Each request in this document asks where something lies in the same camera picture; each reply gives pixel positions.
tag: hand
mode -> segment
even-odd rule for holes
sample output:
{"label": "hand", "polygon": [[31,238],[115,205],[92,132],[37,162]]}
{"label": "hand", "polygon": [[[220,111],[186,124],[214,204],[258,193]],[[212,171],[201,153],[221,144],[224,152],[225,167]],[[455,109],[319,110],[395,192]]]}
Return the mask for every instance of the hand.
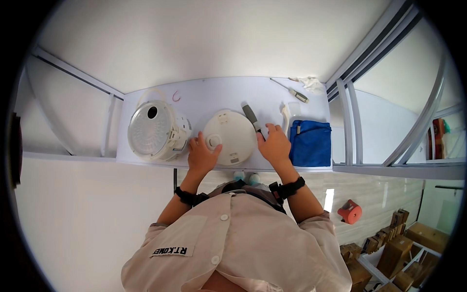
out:
{"label": "hand", "polygon": [[261,133],[256,133],[258,149],[263,157],[275,168],[283,162],[290,162],[290,142],[279,125],[266,124],[269,137],[264,141]]}
{"label": "hand", "polygon": [[216,166],[222,144],[217,145],[214,152],[211,153],[206,146],[203,133],[199,131],[197,138],[190,139],[188,150],[190,152],[188,155],[189,170],[204,177]]}

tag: screwdriver handle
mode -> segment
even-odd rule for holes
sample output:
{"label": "screwdriver handle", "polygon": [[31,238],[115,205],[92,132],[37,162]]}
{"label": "screwdriver handle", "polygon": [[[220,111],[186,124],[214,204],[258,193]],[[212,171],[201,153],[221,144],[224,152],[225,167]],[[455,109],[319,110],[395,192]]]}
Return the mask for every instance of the screwdriver handle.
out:
{"label": "screwdriver handle", "polygon": [[289,93],[292,94],[293,96],[295,96],[296,98],[298,98],[300,101],[302,101],[304,103],[308,103],[310,101],[306,96],[304,96],[300,92],[296,92],[293,89],[289,89]]}

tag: white plastic lid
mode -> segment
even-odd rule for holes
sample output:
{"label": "white plastic lid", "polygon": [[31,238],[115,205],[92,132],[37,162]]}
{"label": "white plastic lid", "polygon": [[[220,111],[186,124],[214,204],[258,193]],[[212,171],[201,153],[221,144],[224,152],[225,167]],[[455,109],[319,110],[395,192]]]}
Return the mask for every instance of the white plastic lid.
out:
{"label": "white plastic lid", "polygon": [[217,160],[221,165],[238,165],[247,160],[257,146],[255,128],[243,115],[229,110],[220,111],[206,124],[203,135],[213,151],[222,144]]}
{"label": "white plastic lid", "polygon": [[131,117],[128,144],[138,156],[156,156],[166,145],[174,124],[170,105],[161,100],[148,101],[139,106]]}

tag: wrist strap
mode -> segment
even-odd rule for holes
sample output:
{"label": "wrist strap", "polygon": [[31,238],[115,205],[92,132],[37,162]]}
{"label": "wrist strap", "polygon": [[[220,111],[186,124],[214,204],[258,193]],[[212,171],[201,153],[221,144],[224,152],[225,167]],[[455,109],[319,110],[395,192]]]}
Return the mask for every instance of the wrist strap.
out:
{"label": "wrist strap", "polygon": [[209,196],[203,192],[199,195],[196,195],[182,191],[179,186],[175,188],[175,193],[180,197],[180,202],[192,207],[195,207],[197,204],[209,199]]}
{"label": "wrist strap", "polygon": [[285,185],[277,184],[277,182],[274,182],[269,185],[269,189],[276,198],[277,202],[282,205],[286,198],[295,195],[297,193],[297,190],[304,185],[305,180],[303,179],[303,177],[299,177],[296,180],[296,182]]}

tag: shirt button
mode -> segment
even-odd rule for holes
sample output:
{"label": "shirt button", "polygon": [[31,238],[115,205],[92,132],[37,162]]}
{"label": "shirt button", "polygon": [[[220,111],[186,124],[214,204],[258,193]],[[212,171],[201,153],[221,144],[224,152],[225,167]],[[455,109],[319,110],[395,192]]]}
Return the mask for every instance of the shirt button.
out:
{"label": "shirt button", "polygon": [[218,256],[213,256],[211,259],[212,264],[218,264],[220,261],[220,258]]}

